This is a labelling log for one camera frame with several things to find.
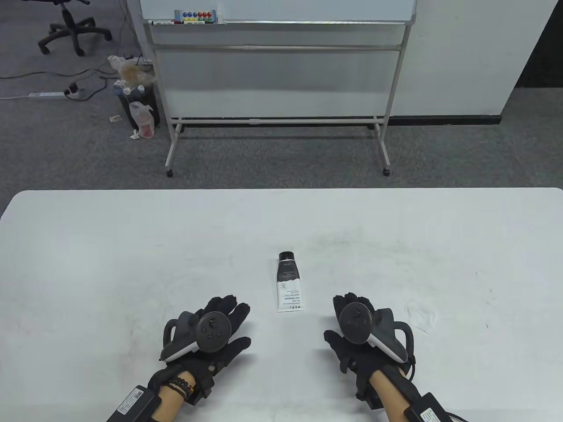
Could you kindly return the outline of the person's left hand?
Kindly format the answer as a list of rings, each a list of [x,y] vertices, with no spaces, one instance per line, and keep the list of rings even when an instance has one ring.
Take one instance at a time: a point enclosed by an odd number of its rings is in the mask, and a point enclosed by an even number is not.
[[[196,386],[210,388],[214,377],[251,345],[247,336],[233,338],[250,310],[228,295],[213,297],[198,311],[182,312],[165,326],[160,360],[175,377],[187,372]]]

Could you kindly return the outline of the person's right hand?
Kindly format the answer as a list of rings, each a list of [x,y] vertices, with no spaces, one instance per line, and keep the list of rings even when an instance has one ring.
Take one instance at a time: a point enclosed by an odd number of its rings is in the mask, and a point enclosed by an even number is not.
[[[342,373],[354,372],[362,386],[388,366],[410,371],[413,352],[395,336],[405,325],[394,320],[390,308],[375,309],[369,299],[355,293],[336,295],[333,307],[341,333],[326,330],[323,338],[339,359]]]

